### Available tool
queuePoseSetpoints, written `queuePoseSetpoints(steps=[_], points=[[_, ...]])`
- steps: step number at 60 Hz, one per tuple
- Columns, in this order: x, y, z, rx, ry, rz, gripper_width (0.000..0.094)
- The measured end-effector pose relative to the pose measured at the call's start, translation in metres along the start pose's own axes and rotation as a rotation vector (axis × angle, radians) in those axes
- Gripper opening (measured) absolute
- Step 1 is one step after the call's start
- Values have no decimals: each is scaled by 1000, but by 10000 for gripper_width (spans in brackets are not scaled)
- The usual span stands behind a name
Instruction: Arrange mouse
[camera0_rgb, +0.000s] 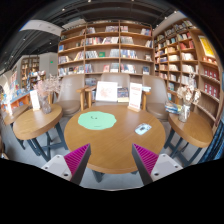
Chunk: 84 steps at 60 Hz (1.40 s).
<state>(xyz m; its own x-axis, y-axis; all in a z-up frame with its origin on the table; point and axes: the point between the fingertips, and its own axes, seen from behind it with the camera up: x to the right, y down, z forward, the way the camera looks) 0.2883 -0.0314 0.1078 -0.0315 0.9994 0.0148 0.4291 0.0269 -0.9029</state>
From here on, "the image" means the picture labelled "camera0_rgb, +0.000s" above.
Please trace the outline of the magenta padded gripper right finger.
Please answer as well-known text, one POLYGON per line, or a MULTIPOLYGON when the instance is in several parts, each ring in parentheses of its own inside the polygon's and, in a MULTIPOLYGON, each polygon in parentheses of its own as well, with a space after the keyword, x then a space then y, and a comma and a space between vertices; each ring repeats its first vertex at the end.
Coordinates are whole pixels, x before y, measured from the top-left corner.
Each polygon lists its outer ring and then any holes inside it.
POLYGON ((182 169, 182 166, 169 155, 157 155, 137 144, 132 145, 132 156, 140 173, 143 185, 148 185, 182 169))

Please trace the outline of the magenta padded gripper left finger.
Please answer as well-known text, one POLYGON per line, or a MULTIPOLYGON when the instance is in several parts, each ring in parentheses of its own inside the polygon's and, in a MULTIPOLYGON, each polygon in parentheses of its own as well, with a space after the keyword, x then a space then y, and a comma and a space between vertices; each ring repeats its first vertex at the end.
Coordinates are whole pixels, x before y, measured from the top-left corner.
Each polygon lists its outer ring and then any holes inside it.
POLYGON ((79 185, 90 155, 91 146, 86 144, 65 156, 54 156, 42 169, 79 185))

